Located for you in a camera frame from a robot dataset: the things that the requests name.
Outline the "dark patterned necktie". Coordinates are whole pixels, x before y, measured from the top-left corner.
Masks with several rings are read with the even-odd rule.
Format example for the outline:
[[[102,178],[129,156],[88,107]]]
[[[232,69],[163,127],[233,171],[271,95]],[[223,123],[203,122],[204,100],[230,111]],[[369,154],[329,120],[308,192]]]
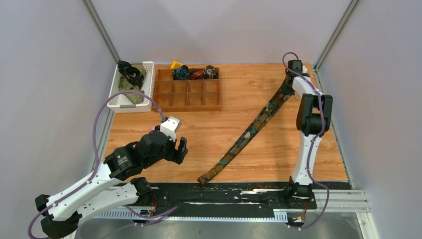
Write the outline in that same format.
[[[243,134],[237,139],[233,146],[225,155],[211,168],[207,173],[198,178],[201,185],[207,184],[216,175],[218,175],[258,134],[258,132],[267,124],[267,122],[276,114],[281,106],[295,94],[293,81],[285,79],[280,88],[276,91],[270,101],[263,107],[254,121],[248,126]]]

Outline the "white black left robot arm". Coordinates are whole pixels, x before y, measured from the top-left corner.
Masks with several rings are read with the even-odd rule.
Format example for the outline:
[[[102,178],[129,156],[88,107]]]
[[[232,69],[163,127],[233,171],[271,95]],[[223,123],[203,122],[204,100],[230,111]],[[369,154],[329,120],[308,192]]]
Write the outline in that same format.
[[[41,227],[50,239],[61,239],[87,220],[120,206],[152,201],[152,188],[143,169],[165,159],[181,164],[188,153],[187,139],[179,145],[170,136],[153,130],[139,141],[116,148],[92,172],[72,187],[56,195],[42,194],[35,199],[42,214]]]

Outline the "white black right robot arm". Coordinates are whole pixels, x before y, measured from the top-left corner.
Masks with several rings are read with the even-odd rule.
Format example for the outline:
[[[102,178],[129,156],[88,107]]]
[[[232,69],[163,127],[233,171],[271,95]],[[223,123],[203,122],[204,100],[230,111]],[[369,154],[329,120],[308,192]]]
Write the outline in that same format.
[[[303,71],[301,60],[289,60],[285,67],[288,87],[301,98],[296,119],[300,133],[298,159],[284,194],[286,205],[296,208],[312,199],[316,155],[322,137],[330,127],[333,97],[325,95],[312,83]]]

